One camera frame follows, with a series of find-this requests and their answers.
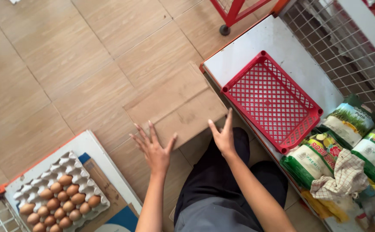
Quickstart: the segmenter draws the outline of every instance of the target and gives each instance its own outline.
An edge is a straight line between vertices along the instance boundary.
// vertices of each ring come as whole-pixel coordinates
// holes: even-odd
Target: checkered cloth
[[[335,179],[322,176],[312,181],[310,193],[316,199],[336,200],[346,196],[358,198],[361,192],[369,185],[364,173],[364,161],[347,149],[343,149],[335,163]]]

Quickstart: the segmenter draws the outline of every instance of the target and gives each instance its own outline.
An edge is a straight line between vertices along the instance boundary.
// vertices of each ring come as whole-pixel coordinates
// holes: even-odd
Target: red plastic basket
[[[229,81],[222,93],[282,154],[298,145],[323,114],[265,51]]]

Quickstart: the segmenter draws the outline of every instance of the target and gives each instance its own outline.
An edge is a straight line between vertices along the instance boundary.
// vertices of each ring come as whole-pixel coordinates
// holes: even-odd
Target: egg tray
[[[48,202],[48,200],[40,197],[40,193],[45,189],[49,189],[53,183],[57,182],[60,177],[64,175],[73,176],[72,183],[79,185],[78,192],[86,194],[85,202],[88,202],[89,198],[94,195],[100,196],[101,198],[100,204],[97,207],[92,208],[91,211],[83,215],[81,219],[73,221],[73,224],[69,228],[63,229],[64,232],[70,232],[81,227],[87,220],[94,219],[97,215],[110,207],[110,202],[106,196],[90,178],[90,174],[83,167],[77,155],[72,151],[62,155],[59,160],[51,164],[50,168],[44,171],[40,176],[32,179],[28,184],[22,185],[21,188],[15,192],[14,199],[20,203],[18,205],[19,208],[26,202],[35,203],[34,212],[37,213],[38,209],[41,206],[45,206]],[[64,186],[63,190],[67,190],[69,186],[70,185]],[[81,205],[82,204],[76,205],[76,208],[79,209]],[[53,215],[56,210],[51,210],[50,214]],[[45,219],[46,217],[41,217],[40,222],[44,222]]]

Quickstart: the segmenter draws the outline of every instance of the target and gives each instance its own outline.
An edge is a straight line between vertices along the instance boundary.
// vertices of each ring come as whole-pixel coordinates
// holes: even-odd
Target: person
[[[164,181],[177,135],[162,148],[151,122],[151,139],[139,125],[136,127],[141,138],[130,136],[151,170],[136,232],[160,232]],[[272,161],[247,167],[249,138],[243,129],[232,128],[232,109],[221,132],[211,120],[209,127],[213,139],[193,167],[176,204],[175,232],[296,231],[283,209],[288,189],[286,177]]]

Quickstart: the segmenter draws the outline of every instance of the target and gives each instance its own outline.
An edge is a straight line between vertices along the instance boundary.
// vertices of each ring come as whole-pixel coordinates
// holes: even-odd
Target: brown egg
[[[60,201],[57,198],[53,198],[47,202],[48,210],[55,210],[60,207]]]
[[[60,228],[60,226],[58,224],[54,224],[51,228],[50,228],[50,232],[62,232],[63,230]]]
[[[57,210],[56,210],[56,212],[54,213],[54,217],[56,218],[56,219],[59,219],[59,220],[61,220],[62,218],[64,218],[66,216],[66,211],[64,211],[63,210],[63,208],[58,208]]]
[[[79,185],[71,185],[70,187],[67,188],[67,195],[69,196],[73,196],[75,195],[76,193],[78,193],[78,188],[79,188]]]
[[[69,219],[72,220],[72,221],[77,221],[77,220],[81,219],[81,216],[82,215],[80,213],[80,210],[75,209],[75,210],[70,212]]]
[[[80,213],[82,213],[83,215],[84,214],[87,214],[88,212],[90,212],[91,208],[90,206],[88,206],[88,203],[87,202],[84,202],[81,206],[80,206]]]
[[[34,207],[35,207],[34,203],[25,203],[20,208],[20,214],[30,215],[33,212]]]
[[[39,215],[40,217],[46,217],[47,215],[50,214],[50,210],[48,210],[47,207],[42,206],[42,207],[40,207],[40,208],[38,209],[37,213],[38,213],[38,215]]]
[[[88,205],[91,207],[91,208],[95,208],[97,207],[98,205],[100,204],[100,197],[99,196],[92,196],[89,200],[88,200]]]
[[[36,214],[36,213],[32,213],[27,218],[27,222],[29,224],[37,224],[38,222],[40,222],[40,216],[38,214]]]
[[[76,193],[71,198],[71,202],[73,202],[74,204],[78,205],[78,204],[83,203],[85,199],[86,199],[86,195],[85,194],[83,194],[83,193]]]
[[[60,177],[59,183],[61,183],[61,185],[66,186],[66,185],[71,184],[71,180],[72,179],[73,179],[72,176],[70,176],[70,175],[64,175],[64,176]]]
[[[76,208],[76,205],[73,204],[71,201],[66,201],[66,203],[64,203],[63,205],[63,210],[66,212],[70,212],[75,208]]]
[[[56,220],[56,218],[53,215],[50,215],[50,216],[46,217],[46,219],[44,220],[44,224],[46,226],[52,226],[56,222],[57,222],[57,220]]]
[[[67,201],[69,198],[70,198],[70,196],[67,195],[67,192],[66,192],[66,191],[61,191],[61,192],[59,192],[59,194],[57,195],[57,199],[59,199],[61,202],[65,202],[65,201]]]
[[[69,219],[69,217],[64,217],[59,223],[61,229],[69,228],[71,224],[73,224],[73,222]]]
[[[63,186],[59,182],[56,182],[51,185],[50,190],[53,193],[59,193],[61,190],[63,190]]]
[[[33,227],[33,232],[45,232],[45,231],[46,231],[46,226],[44,225],[44,223],[37,223]]]
[[[50,189],[45,189],[45,190],[41,191],[40,197],[43,198],[43,199],[46,199],[46,200],[50,200],[51,198],[54,197],[54,193],[51,192]]]

